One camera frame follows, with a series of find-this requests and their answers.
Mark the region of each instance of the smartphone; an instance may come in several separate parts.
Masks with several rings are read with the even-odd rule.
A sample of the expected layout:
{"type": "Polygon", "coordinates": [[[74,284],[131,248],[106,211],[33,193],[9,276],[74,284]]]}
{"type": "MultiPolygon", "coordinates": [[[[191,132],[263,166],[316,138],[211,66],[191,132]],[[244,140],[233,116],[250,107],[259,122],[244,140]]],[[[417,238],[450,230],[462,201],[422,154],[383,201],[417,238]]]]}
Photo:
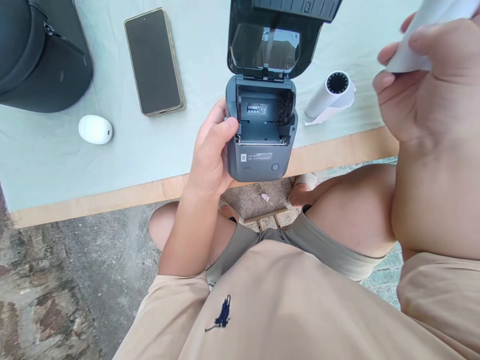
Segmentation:
{"type": "Polygon", "coordinates": [[[154,117],[185,108],[167,13],[158,8],[124,23],[140,109],[154,117]]]}

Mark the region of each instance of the navy embroidered logo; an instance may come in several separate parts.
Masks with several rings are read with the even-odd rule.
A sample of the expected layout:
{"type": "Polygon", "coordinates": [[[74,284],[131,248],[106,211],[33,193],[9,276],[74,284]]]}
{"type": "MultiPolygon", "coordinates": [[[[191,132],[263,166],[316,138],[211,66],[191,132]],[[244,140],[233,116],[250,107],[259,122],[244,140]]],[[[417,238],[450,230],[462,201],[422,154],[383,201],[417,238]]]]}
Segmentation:
{"type": "Polygon", "coordinates": [[[220,316],[215,319],[215,325],[205,329],[205,332],[212,330],[213,328],[224,328],[229,323],[229,314],[230,314],[230,295],[226,296],[226,299],[223,300],[221,306],[220,316]]]}

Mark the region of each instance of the paper roll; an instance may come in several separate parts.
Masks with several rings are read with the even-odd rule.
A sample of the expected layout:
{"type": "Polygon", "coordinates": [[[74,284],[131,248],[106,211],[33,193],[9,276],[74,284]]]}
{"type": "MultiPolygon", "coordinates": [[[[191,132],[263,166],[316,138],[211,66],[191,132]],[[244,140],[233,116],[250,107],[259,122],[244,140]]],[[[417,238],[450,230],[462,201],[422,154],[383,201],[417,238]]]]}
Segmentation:
{"type": "Polygon", "coordinates": [[[432,64],[428,57],[418,55],[410,49],[410,36],[423,25],[442,24],[460,18],[470,19],[479,6],[480,0],[423,0],[386,70],[391,73],[430,71],[432,64]]]}
{"type": "Polygon", "coordinates": [[[321,124],[325,120],[352,106],[355,99],[354,83],[344,71],[334,71],[306,103],[305,114],[313,121],[305,125],[321,124]]]}

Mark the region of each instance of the table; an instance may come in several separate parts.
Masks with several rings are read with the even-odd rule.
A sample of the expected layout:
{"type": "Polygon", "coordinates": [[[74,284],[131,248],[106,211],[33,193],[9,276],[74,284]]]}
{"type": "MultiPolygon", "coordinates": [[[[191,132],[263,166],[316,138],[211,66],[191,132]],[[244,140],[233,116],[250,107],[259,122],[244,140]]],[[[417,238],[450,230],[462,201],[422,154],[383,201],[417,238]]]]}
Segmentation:
{"type": "MultiPolygon", "coordinates": [[[[344,1],[334,22],[324,25],[311,65],[293,80],[299,126],[286,176],[398,153],[371,82],[382,68],[378,50],[401,38],[400,24],[419,4],[344,1]],[[324,124],[304,126],[305,103],[334,70],[350,74],[354,105],[324,124]]],[[[0,106],[0,180],[17,228],[178,198],[197,130],[232,76],[229,1],[77,0],[76,7],[94,62],[85,96],[55,114],[0,106]],[[123,22],[157,7],[170,17],[187,107],[150,119],[140,113],[123,22]],[[92,145],[79,137],[85,114],[112,122],[111,142],[92,145]]]]}

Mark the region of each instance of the hand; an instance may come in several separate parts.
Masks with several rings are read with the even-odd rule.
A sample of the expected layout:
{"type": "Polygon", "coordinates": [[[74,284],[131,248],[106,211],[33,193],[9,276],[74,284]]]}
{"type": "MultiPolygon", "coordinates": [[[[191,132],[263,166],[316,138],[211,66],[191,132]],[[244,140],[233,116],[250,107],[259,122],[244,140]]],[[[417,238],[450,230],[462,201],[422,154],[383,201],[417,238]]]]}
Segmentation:
{"type": "MultiPolygon", "coordinates": [[[[405,32],[413,15],[405,20],[405,32]]],[[[400,143],[427,139],[438,143],[445,137],[480,134],[480,14],[421,27],[410,38],[410,48],[428,56],[431,72],[403,74],[380,72],[373,81],[380,112],[400,143]]],[[[387,65],[398,43],[383,48],[378,60],[387,65]]]]}
{"type": "Polygon", "coordinates": [[[225,108],[225,98],[213,106],[198,130],[193,150],[187,186],[207,196],[219,197],[232,182],[227,170],[226,143],[237,132],[239,122],[234,117],[224,121],[225,108]]]}

